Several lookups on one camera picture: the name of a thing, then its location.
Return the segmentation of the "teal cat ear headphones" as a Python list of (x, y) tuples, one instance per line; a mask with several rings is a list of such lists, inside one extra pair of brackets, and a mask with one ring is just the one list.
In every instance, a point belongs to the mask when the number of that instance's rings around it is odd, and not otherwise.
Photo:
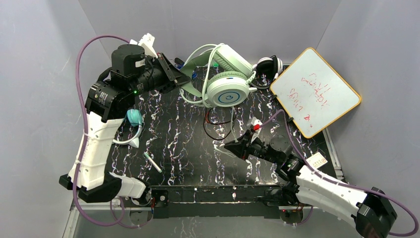
[(118, 141), (114, 139), (112, 142), (113, 144), (117, 144), (117, 145), (129, 145), (134, 148), (139, 148), (139, 144), (140, 144), (139, 137), (142, 133), (143, 126), (144, 126), (143, 117), (139, 110), (129, 109), (126, 113), (126, 118), (128, 119), (132, 127), (137, 128), (136, 133), (131, 138), (125, 141)]

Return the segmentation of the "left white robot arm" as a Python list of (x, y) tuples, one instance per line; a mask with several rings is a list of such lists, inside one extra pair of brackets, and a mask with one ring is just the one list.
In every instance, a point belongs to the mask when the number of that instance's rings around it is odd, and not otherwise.
[(76, 189), (87, 203), (109, 202), (115, 197), (141, 198), (148, 189), (142, 180), (105, 169), (117, 130), (138, 95), (153, 90), (168, 93), (190, 81), (191, 76), (162, 53), (153, 57), (138, 45), (119, 46), (112, 52), (111, 67), (88, 92), (80, 150), (73, 168), (59, 178), (59, 183)]

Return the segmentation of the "mint green gaming headphones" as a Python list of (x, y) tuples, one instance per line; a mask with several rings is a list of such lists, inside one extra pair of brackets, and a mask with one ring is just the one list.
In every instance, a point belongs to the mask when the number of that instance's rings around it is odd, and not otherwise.
[(202, 89), (199, 91), (189, 82), (180, 87), (180, 96), (198, 107), (231, 108), (230, 129), (233, 129), (234, 107), (244, 102), (251, 92), (257, 91), (250, 86), (256, 72), (247, 60), (224, 43), (198, 47), (188, 56), (180, 71), (191, 77), (198, 66), (207, 67)]

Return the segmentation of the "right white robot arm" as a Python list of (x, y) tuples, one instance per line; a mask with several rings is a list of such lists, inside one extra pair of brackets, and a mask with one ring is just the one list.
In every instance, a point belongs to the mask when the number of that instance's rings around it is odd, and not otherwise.
[(252, 130), (224, 148), (242, 160), (250, 155), (275, 164), (275, 172), (287, 182), (281, 189), (266, 190), (258, 200), (267, 206), (280, 203), (307, 204), (318, 207), (355, 227), (364, 238), (385, 238), (390, 234), (397, 214), (383, 191), (372, 188), (364, 192), (317, 171), (312, 172), (292, 153), (292, 145), (284, 136), (273, 137), (268, 143), (255, 137)]

